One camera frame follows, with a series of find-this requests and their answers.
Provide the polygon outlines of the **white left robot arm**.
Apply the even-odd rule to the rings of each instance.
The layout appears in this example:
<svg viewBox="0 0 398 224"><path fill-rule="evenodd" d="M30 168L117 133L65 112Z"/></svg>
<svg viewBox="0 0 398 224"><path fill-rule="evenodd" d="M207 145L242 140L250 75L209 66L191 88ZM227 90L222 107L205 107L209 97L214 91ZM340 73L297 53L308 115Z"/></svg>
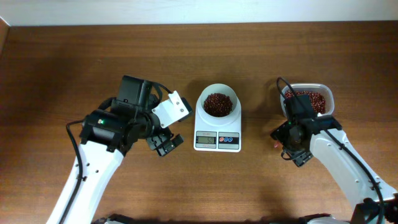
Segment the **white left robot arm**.
<svg viewBox="0 0 398 224"><path fill-rule="evenodd" d="M79 141L67 125L75 160L48 223L90 223L106 186L133 145L143 139L160 157L166 156L183 143L169 125L191 112L181 97L170 96L148 109L108 98L81 120Z"/></svg>

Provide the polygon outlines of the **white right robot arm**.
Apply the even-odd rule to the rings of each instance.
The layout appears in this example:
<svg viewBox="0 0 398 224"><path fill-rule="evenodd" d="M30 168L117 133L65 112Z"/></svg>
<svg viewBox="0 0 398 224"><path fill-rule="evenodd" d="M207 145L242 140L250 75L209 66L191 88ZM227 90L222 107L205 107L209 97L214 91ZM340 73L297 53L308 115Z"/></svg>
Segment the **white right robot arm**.
<svg viewBox="0 0 398 224"><path fill-rule="evenodd" d="M397 223L397 190L370 168L334 117L286 121L271 138L297 167L312 158L326 167L353 209L351 223Z"/></svg>

